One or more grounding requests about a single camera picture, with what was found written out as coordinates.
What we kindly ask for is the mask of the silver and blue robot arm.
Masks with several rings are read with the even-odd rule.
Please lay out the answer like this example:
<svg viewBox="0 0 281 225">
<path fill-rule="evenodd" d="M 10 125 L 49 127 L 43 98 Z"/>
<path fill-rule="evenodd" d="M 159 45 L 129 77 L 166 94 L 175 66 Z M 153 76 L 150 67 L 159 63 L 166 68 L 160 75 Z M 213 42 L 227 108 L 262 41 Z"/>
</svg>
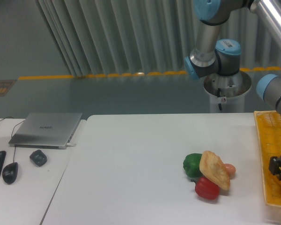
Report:
<svg viewBox="0 0 281 225">
<path fill-rule="evenodd" d="M 196 0 L 194 8 L 201 23 L 195 48 L 185 57 L 185 68 L 193 79 L 217 73 L 234 75 L 239 71 L 240 53 L 236 47 L 221 50 L 217 39 L 221 25 L 234 10 L 248 8 L 263 22 L 281 49 L 281 4 L 277 0 Z M 281 78 L 269 74 L 260 79 L 256 92 L 281 115 Z M 271 157 L 269 171 L 281 181 L 281 156 Z"/>
</svg>

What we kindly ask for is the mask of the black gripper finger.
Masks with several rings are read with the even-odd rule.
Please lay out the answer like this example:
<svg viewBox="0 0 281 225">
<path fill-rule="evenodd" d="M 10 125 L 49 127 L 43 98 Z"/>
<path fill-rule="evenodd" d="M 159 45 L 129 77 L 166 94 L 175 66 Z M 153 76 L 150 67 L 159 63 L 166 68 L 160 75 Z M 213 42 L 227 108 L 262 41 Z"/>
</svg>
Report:
<svg viewBox="0 0 281 225">
<path fill-rule="evenodd" d="M 271 157 L 268 169 L 272 175 L 276 176 L 278 180 L 281 180 L 281 157 Z"/>
</svg>

